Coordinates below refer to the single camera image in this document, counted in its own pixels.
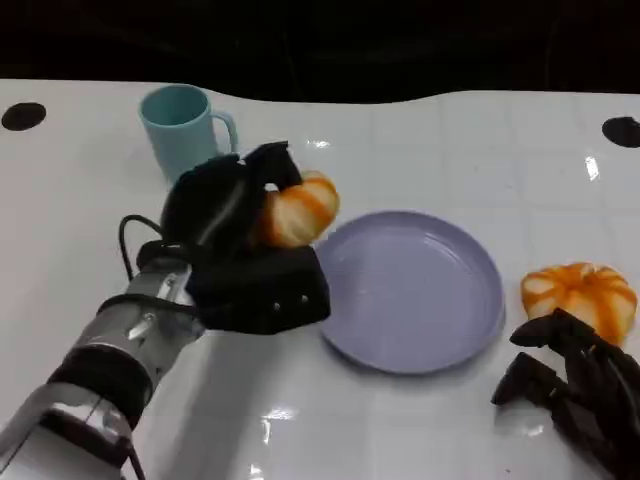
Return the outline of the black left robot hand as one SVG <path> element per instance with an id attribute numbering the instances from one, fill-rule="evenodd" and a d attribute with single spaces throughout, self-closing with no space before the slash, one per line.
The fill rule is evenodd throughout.
<path id="1" fill-rule="evenodd" d="M 262 144 L 245 156 L 212 158 L 171 188 L 160 220 L 163 241 L 194 267 L 222 263 L 247 244 L 267 187 L 282 191 L 301 182 L 286 141 Z"/>

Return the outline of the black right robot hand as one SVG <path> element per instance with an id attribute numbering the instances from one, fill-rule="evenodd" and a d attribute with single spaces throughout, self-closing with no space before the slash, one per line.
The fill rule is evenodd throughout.
<path id="1" fill-rule="evenodd" d="M 565 361 L 566 378 L 521 352 L 491 403 L 527 400 L 550 412 L 556 430 L 615 479 L 639 477 L 639 364 L 595 329 L 560 308 L 527 321 L 510 341 L 548 347 Z"/>

